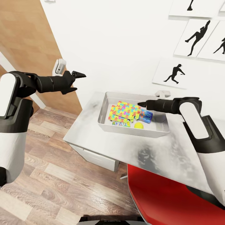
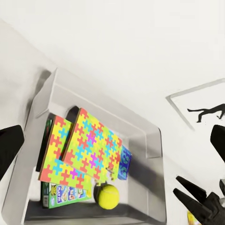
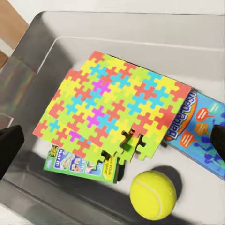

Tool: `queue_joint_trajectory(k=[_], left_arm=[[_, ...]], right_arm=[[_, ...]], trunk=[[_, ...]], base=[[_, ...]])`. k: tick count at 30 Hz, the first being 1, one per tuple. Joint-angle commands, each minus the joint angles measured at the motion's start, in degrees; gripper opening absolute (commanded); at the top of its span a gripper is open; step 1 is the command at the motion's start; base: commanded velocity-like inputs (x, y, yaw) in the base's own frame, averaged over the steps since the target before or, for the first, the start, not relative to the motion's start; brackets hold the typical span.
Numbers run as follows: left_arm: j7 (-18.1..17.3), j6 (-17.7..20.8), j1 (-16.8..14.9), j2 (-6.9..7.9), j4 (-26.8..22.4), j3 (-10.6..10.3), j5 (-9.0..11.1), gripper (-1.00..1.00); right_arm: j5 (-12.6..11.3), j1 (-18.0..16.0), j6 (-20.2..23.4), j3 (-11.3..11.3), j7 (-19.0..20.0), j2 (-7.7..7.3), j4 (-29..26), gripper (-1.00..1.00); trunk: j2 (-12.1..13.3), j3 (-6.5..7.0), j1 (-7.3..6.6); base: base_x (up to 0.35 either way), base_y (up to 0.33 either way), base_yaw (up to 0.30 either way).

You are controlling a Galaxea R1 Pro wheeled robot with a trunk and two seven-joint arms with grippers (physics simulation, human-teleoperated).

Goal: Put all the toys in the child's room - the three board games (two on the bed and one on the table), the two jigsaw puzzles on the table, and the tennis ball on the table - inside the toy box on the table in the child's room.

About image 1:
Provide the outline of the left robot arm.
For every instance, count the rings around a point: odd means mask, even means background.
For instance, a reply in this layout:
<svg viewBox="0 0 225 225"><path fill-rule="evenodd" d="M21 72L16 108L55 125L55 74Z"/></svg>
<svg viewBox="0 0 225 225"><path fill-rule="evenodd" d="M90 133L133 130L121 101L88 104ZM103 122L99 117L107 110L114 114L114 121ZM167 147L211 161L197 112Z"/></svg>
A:
<svg viewBox="0 0 225 225"><path fill-rule="evenodd" d="M25 144L33 101L26 97L45 92L61 91L63 95L76 91L71 87L76 78L85 74L65 71L67 62L57 59L52 76L40 77L35 73L11 71L0 77L0 189L12 183L24 166Z"/></svg>

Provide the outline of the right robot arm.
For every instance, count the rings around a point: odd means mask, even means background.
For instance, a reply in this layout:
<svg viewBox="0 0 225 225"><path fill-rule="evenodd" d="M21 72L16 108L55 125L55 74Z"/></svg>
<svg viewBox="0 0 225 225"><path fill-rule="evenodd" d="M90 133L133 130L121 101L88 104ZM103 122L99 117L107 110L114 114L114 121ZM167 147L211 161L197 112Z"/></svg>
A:
<svg viewBox="0 0 225 225"><path fill-rule="evenodd" d="M207 183L214 196L225 206L225 139L210 117L201 116L202 101L199 97L165 99L170 91L159 90L155 100L139 102L147 110L179 114L196 150Z"/></svg>

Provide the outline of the board game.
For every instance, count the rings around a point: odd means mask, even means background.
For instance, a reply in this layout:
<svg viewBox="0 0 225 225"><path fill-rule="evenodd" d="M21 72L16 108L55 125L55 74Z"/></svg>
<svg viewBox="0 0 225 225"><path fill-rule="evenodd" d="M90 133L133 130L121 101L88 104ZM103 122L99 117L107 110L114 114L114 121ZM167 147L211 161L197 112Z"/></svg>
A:
<svg viewBox="0 0 225 225"><path fill-rule="evenodd" d="M123 126L123 127L130 127L129 119L127 119L127 121L128 121L127 123L112 121L112 125L115 125L115 126Z"/></svg>
<svg viewBox="0 0 225 225"><path fill-rule="evenodd" d="M150 124L152 116L153 116L153 112L149 112L149 111L141 109L138 120Z"/></svg>

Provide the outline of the tennis ball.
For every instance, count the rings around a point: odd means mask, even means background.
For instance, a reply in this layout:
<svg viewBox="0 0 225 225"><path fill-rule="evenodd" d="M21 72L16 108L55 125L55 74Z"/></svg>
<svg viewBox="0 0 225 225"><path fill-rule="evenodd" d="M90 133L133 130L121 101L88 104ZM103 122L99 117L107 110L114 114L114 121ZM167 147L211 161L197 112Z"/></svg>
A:
<svg viewBox="0 0 225 225"><path fill-rule="evenodd" d="M142 129L143 128L143 125L140 123L140 122L137 122L135 125L134 125L135 128L138 128L138 129Z"/></svg>

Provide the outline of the toy box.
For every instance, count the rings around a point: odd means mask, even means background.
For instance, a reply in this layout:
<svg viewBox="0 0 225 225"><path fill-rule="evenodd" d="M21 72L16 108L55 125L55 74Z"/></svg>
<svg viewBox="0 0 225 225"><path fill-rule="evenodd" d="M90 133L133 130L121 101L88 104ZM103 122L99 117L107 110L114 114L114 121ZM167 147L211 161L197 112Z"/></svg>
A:
<svg viewBox="0 0 225 225"><path fill-rule="evenodd" d="M122 133L150 138L158 138L160 136L166 135L170 132L166 113L150 111L147 110L147 107L141 107L141 109L153 113L150 124L140 121L138 119L136 120L136 118L132 117L133 122L131 122L129 119L130 127L123 127L112 125L112 120L108 120L112 105L117 106L119 101L138 106L138 103L140 102L146 102L147 100L155 99L156 96L106 92L97 123L102 128L102 130L106 132ZM134 127L137 122L143 125L142 129Z"/></svg>

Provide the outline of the jigsaw puzzle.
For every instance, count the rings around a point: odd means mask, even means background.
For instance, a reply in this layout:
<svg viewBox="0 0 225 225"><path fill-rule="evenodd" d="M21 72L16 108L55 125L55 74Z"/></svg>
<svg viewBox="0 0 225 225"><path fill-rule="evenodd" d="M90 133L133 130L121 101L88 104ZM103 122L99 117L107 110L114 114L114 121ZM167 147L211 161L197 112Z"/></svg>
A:
<svg viewBox="0 0 225 225"><path fill-rule="evenodd" d="M137 120L139 118L140 110L140 106L119 101L113 114L130 120L133 119L132 116L134 116Z"/></svg>
<svg viewBox="0 0 225 225"><path fill-rule="evenodd" d="M108 120L113 120L113 121L117 121L117 122L121 122L121 123L127 123L128 121L126 118L113 114L113 112L115 111L115 108L116 108L116 106L112 105ZM132 117L134 118L134 116L132 116ZM130 121L133 122L133 119L131 119Z"/></svg>

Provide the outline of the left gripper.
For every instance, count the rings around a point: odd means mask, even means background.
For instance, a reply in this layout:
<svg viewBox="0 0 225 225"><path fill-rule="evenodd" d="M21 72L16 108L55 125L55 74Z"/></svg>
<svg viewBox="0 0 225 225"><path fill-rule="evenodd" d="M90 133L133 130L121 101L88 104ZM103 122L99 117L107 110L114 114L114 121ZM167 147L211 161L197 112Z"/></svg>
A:
<svg viewBox="0 0 225 225"><path fill-rule="evenodd" d="M76 91L77 87L71 87L75 82L76 78L84 78L87 77L85 74L73 71L65 71L63 76L48 76L52 80L53 83L53 91L58 92L61 91L63 95Z"/></svg>

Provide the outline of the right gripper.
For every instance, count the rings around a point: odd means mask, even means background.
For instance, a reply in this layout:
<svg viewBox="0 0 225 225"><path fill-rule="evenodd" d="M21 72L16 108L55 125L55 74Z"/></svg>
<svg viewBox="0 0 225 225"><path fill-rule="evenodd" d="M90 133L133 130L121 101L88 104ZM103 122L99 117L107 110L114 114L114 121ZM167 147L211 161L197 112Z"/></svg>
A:
<svg viewBox="0 0 225 225"><path fill-rule="evenodd" d="M157 112L165 112L164 110L164 104L168 101L168 99L162 99L162 100L147 100L146 102L139 102L138 105L140 107L147 107L147 110L150 111L157 111Z"/></svg>

